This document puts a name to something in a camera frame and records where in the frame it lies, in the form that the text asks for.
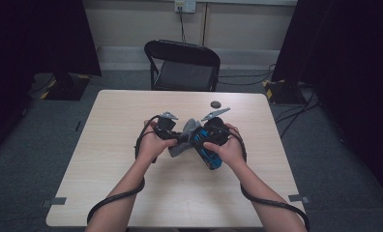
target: chair seat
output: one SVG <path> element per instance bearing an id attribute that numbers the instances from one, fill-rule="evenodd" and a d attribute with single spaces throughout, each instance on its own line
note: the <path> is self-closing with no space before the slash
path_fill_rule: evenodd
<path id="1" fill-rule="evenodd" d="M 177 62 L 164 61 L 156 80 L 159 90 L 210 91 L 216 69 Z"/>

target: person's left hand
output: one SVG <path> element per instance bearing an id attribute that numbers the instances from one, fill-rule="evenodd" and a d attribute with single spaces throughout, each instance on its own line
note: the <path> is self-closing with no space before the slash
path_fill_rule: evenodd
<path id="1" fill-rule="evenodd" d="M 143 133 L 143 138 L 140 143 L 138 159 L 147 159 L 150 162 L 158 157 L 165 148 L 176 145 L 176 139 L 163 140 L 159 138 L 153 131 L 153 127 L 156 126 L 156 122 L 152 121 Z"/>

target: black folding chair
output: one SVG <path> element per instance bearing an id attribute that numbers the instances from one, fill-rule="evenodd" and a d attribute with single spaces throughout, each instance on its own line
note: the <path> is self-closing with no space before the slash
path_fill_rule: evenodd
<path id="1" fill-rule="evenodd" d="M 221 61 L 213 50 L 196 44 L 155 40 L 147 43 L 144 51 L 150 61 L 152 90 L 216 91 Z M 160 69 L 155 59 L 163 61 Z"/>

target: hand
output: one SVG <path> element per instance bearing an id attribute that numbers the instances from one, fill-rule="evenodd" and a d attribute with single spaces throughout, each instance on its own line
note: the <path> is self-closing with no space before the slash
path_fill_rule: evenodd
<path id="1" fill-rule="evenodd" d="M 230 132 L 236 134 L 237 136 L 240 135 L 239 130 L 236 127 L 227 123 L 225 125 L 230 129 Z M 240 142 L 233 135 L 231 135 L 227 142 L 221 146 L 210 142 L 205 142 L 203 146 L 206 149 L 219 154 L 220 158 L 230 167 L 233 164 L 245 162 Z"/>
<path id="2" fill-rule="evenodd" d="M 144 125 L 146 126 L 148 122 L 149 120 L 144 121 Z M 152 162 L 152 160 L 158 157 L 165 148 L 176 145 L 176 139 L 163 140 L 155 134 L 153 127 L 155 127 L 156 124 L 155 121 L 152 121 L 143 133 L 144 135 L 140 142 L 138 159 L 147 159 Z"/>

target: chair backrest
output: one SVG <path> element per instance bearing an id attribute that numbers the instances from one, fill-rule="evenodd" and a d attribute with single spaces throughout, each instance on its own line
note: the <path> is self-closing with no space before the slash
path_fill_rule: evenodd
<path id="1" fill-rule="evenodd" d="M 147 43 L 144 46 L 144 51 L 153 66 L 155 66 L 153 58 L 199 66 L 217 67 L 217 69 L 220 68 L 221 64 L 216 52 L 196 44 L 155 40 Z"/>

